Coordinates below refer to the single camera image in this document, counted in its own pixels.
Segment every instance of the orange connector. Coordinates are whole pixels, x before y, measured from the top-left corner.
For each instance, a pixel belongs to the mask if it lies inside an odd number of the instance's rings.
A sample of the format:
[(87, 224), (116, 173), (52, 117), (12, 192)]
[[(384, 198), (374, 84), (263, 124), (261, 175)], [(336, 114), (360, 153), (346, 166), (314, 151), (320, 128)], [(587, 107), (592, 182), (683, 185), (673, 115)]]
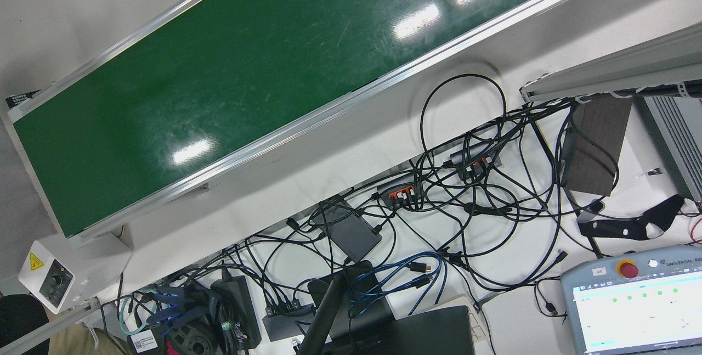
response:
[(388, 197), (393, 200), (397, 200), (399, 198), (400, 193), (404, 193), (409, 196), (412, 192), (414, 192), (414, 185), (410, 185), (409, 187), (394, 191), (391, 194), (389, 194)]

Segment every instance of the touchscreen display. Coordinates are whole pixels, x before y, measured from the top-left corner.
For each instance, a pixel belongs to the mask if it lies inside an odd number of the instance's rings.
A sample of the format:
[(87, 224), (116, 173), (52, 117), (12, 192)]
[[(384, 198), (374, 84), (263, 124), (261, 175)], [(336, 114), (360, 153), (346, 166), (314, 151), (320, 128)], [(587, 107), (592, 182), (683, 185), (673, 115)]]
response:
[(573, 289), (586, 353), (615, 355), (702, 344), (702, 268)]

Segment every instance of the teal cable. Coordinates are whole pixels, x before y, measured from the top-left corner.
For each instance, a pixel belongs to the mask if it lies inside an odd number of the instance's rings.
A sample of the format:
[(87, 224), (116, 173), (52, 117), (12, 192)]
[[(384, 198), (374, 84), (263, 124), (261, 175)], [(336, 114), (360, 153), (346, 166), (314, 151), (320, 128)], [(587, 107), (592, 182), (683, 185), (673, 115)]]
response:
[[(157, 293), (155, 290), (148, 290), (148, 291), (151, 293)], [(126, 324), (124, 323), (124, 308), (125, 308), (126, 304), (127, 304), (127, 302), (124, 301), (120, 305), (120, 310), (119, 310), (120, 312), (117, 313), (117, 320), (120, 322), (120, 329), (122, 330), (122, 332), (125, 335), (131, 336), (131, 335), (135, 335), (135, 334), (141, 332), (142, 330), (144, 330), (144, 328), (146, 328), (146, 325), (148, 325), (148, 324), (146, 322), (143, 322), (141, 324), (141, 326), (138, 327), (136, 330), (128, 330), (126, 327)], [(154, 302), (154, 305), (151, 306), (151, 313), (153, 313), (155, 311), (156, 311), (156, 302)]]

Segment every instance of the aluminum frame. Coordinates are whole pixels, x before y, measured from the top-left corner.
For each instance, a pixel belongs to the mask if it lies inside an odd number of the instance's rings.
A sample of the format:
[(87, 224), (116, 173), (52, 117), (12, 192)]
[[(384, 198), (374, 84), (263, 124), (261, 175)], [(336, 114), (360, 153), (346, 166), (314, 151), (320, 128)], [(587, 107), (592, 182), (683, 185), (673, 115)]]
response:
[[(146, 37), (151, 32), (157, 30), (161, 25), (172, 20), (176, 16), (185, 12), (189, 8), (196, 5), (201, 0), (183, 0), (183, 2), (175, 5), (175, 7), (167, 10), (151, 22), (142, 26), (140, 29), (133, 32), (128, 37), (113, 45), (98, 57), (90, 60), (86, 65), (68, 75), (62, 81), (55, 83), (47, 88), (45, 92), (40, 93), (37, 98), (27, 100), (18, 107), (10, 111), (9, 116), (11, 121), (17, 122), (22, 116), (32, 112), (33, 109), (46, 102), (46, 100), (54, 97), (62, 92), (73, 83), (80, 80), (82, 77), (95, 70), (95, 68), (103, 65), (105, 62), (120, 54), (134, 43)], [(288, 123), (278, 130), (268, 133), (267, 135), (258, 138), (255, 142), (249, 143), (238, 150), (222, 157), (220, 160), (211, 163), (210, 165), (201, 168), (200, 170), (188, 175), (177, 182), (171, 183), (165, 188), (158, 190), (151, 195), (139, 200), (138, 202), (129, 205), (128, 207), (119, 210), (118, 212), (103, 218), (92, 226), (86, 228), (82, 232), (72, 236), (69, 240), (75, 247), (88, 243), (96, 235), (106, 233), (109, 230), (128, 223), (133, 218), (136, 218), (144, 213), (155, 210), (157, 207), (168, 203), (171, 200), (187, 193), (193, 188), (200, 187), (204, 183), (209, 182), (213, 178), (220, 176), (244, 163), (252, 160), (269, 150), (278, 147), (278, 145), (290, 142), (290, 140), (323, 125), (329, 120), (333, 120), (338, 115), (348, 111), (354, 105), (365, 102), (369, 98), (383, 90), (396, 85), (408, 77), (411, 77), (432, 65), (441, 63), (441, 61), (451, 58), (459, 52), (463, 52), (468, 47), (491, 37), (492, 35), (501, 32), (502, 30), (511, 27), (512, 25), (525, 20), (531, 16), (539, 15), (560, 3), (568, 0), (528, 0), (518, 7), (512, 8), (508, 12), (497, 16), (496, 18), (485, 22), (484, 24), (466, 32), (453, 40), (444, 43), (440, 47), (431, 50), (421, 57), (412, 60), (405, 65), (389, 72), (388, 74), (379, 77), (377, 80), (368, 83), (367, 85), (358, 88), (357, 90), (347, 93), (342, 97), (336, 98), (330, 103), (310, 112), (303, 117), (300, 117), (293, 122)]]
[(547, 74), (520, 88), (525, 102), (697, 80), (702, 23)]

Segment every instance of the green conveyor belt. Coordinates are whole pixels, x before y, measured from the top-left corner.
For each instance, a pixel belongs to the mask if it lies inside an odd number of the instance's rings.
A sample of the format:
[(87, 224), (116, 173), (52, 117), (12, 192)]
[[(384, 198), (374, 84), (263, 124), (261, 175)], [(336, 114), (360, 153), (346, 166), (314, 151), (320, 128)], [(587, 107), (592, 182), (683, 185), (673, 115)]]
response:
[(67, 236), (526, 0), (203, 0), (15, 123)]

